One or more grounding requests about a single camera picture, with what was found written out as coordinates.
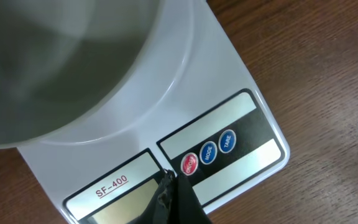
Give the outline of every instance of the wood grain surface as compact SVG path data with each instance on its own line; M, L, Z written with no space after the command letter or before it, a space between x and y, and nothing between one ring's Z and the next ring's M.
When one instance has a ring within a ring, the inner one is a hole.
M210 0L291 147L279 173L214 223L358 223L358 0ZM0 151L0 223L64 219L15 149Z

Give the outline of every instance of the white scale body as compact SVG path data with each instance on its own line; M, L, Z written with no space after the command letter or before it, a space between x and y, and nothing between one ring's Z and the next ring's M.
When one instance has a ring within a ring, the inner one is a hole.
M133 220L162 169L181 172L189 153L198 161L190 164L187 172L194 173L188 178L206 213L271 176L290 157L255 81L209 6L181 0L161 7L155 35L122 88L73 124L19 147L69 223ZM231 138L224 140L227 130ZM228 152L221 150L225 141L232 146ZM205 161L200 150L208 143L213 152Z

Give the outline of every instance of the printed model label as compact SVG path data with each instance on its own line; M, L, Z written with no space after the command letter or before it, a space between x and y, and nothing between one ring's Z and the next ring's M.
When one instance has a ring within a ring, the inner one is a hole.
M159 171L152 156L144 153L67 200L66 208L80 220Z
M181 160L180 169L186 175L194 174L198 167L197 155L190 152Z
M225 130L219 138L219 150L223 153L229 153L234 149L236 145L236 134L233 130Z
M215 142L206 142L200 150L200 161L205 165L210 165L216 158L218 147Z

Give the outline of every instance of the tare button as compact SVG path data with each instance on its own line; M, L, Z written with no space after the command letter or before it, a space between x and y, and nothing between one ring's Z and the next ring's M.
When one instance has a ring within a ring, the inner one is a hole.
M219 138L219 150L223 153L229 153L234 149L236 145L236 134L233 130L225 130Z
M186 175L194 174L198 167L198 158L195 153L186 154L180 163L181 171Z
M215 160L217 152L215 142L206 142L200 150L200 161L205 165L210 165Z

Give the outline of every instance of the red button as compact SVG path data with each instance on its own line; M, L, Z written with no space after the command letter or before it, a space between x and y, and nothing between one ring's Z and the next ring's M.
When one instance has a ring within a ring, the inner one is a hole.
M190 152L181 160L180 169L186 175L194 174L198 167L197 155Z

